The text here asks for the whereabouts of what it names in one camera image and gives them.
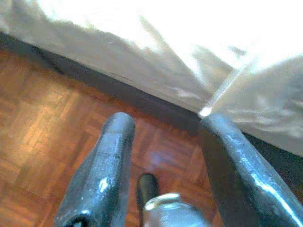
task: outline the black rubber tip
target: black rubber tip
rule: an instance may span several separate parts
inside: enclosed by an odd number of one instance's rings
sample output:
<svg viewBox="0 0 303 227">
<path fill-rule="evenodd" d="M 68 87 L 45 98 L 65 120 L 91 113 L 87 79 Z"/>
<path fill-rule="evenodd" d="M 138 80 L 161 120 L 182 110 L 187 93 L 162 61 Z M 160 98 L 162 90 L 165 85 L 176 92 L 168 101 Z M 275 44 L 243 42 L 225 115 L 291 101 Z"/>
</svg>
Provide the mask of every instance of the black rubber tip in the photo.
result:
<svg viewBox="0 0 303 227">
<path fill-rule="evenodd" d="M 143 174 L 137 184 L 137 204 L 140 213 L 140 226 L 143 226 L 143 209 L 148 200 L 159 196 L 157 178 L 153 174 Z"/>
</svg>

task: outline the parquet floor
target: parquet floor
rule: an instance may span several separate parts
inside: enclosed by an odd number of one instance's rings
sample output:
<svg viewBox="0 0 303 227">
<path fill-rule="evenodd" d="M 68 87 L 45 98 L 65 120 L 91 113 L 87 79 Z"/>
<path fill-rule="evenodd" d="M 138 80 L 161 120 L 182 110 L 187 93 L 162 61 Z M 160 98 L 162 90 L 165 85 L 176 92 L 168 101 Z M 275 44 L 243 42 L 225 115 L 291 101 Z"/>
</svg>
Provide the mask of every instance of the parquet floor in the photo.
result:
<svg viewBox="0 0 303 227">
<path fill-rule="evenodd" d="M 120 111 L 136 123 L 126 226 L 139 224 L 135 186 L 144 172 L 221 226 L 196 137 L 9 52 L 0 52 L 0 226 L 53 226 L 73 172 Z"/>
</svg>

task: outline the shiny metal part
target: shiny metal part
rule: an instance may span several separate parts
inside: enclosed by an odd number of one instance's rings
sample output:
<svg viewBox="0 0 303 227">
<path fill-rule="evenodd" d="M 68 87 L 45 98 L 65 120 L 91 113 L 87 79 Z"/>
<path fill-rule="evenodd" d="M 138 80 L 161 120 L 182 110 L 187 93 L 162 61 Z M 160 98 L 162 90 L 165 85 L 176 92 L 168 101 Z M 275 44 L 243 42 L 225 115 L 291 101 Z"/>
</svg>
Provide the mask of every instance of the shiny metal part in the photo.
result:
<svg viewBox="0 0 303 227">
<path fill-rule="evenodd" d="M 198 140 L 226 227 L 303 227 L 302 205 L 235 123 L 212 114 Z"/>
<path fill-rule="evenodd" d="M 112 115 L 99 141 L 72 177 L 55 227 L 123 227 L 128 200 L 134 121 Z"/>
<path fill-rule="evenodd" d="M 207 227 L 203 214 L 183 203 L 177 193 L 167 193 L 149 200 L 144 209 L 144 227 Z"/>
</svg>

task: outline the white fabric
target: white fabric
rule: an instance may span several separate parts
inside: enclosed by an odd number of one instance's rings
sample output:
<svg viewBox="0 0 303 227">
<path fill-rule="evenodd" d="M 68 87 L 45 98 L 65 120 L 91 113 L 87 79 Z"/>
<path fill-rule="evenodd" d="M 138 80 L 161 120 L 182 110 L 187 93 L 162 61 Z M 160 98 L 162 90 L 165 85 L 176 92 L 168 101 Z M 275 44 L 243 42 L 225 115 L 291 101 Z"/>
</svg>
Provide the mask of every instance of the white fabric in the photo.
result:
<svg viewBox="0 0 303 227">
<path fill-rule="evenodd" d="M 0 4 L 0 30 L 7 34 L 194 112 L 210 100 L 200 116 L 226 112 L 252 135 L 303 155 L 298 149 L 303 138 L 302 88 L 293 86 L 294 80 L 300 82 L 301 70 L 299 3 L 1 0 Z M 290 100 L 295 107 L 286 105 Z M 287 110 L 287 121 L 280 110 Z M 274 140 L 280 137 L 287 143 Z"/>
</svg>

